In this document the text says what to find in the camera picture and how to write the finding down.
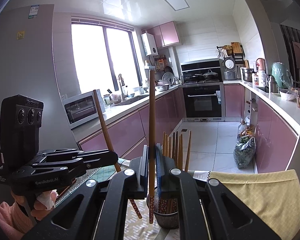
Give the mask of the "person's left hand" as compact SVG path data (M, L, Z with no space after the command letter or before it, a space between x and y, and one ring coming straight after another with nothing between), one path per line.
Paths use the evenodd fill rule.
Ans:
M11 217L16 222L28 224L32 224L33 218L38 221L45 218L55 208L58 197L56 190L43 192L36 198L33 207L30 207L25 196L16 195L13 191L11 195L14 199L14 204L10 207Z

